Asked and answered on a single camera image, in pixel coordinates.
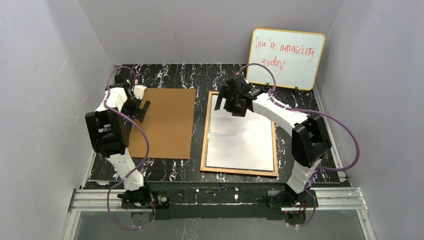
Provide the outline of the brown frame backing board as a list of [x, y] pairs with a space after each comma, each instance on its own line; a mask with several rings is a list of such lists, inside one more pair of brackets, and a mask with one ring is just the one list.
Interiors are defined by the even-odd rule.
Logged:
[[143, 122], [134, 121], [148, 138], [149, 158], [190, 158], [196, 95], [196, 89], [147, 89], [140, 106], [150, 106]]

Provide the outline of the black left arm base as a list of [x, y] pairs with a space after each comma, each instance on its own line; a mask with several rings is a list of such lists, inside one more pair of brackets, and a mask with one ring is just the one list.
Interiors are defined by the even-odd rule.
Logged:
[[125, 191], [117, 195], [122, 209], [167, 209], [170, 206], [169, 191], [153, 191], [150, 186]]

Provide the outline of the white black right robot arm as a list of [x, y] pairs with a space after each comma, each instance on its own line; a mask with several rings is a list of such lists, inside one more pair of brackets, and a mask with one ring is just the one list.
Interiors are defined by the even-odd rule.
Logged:
[[294, 167], [286, 192], [293, 196], [298, 196], [309, 188], [313, 173], [332, 148], [326, 123], [321, 115], [291, 110], [272, 97], [269, 86], [253, 86], [240, 74], [228, 79], [219, 88], [214, 108], [223, 108], [236, 117], [245, 117], [247, 111], [251, 111], [271, 120], [291, 136]]

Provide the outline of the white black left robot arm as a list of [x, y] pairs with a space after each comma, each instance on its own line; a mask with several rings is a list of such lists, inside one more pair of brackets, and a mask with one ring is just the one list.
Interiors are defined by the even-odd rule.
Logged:
[[123, 180], [129, 192], [144, 187], [144, 177], [136, 169], [129, 152], [130, 133], [126, 120], [143, 122], [151, 102], [140, 104], [147, 91], [143, 85], [132, 86], [123, 75], [116, 75], [105, 89], [103, 102], [95, 111], [85, 114], [90, 142], [95, 153], [106, 158]]

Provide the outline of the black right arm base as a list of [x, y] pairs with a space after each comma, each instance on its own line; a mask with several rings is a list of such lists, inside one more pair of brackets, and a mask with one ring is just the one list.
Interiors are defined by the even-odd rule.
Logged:
[[263, 197], [264, 203], [270, 208], [297, 208], [301, 206], [318, 207], [318, 198], [314, 190], [309, 190], [309, 193], [303, 191], [299, 194], [294, 193], [292, 190], [269, 190]]

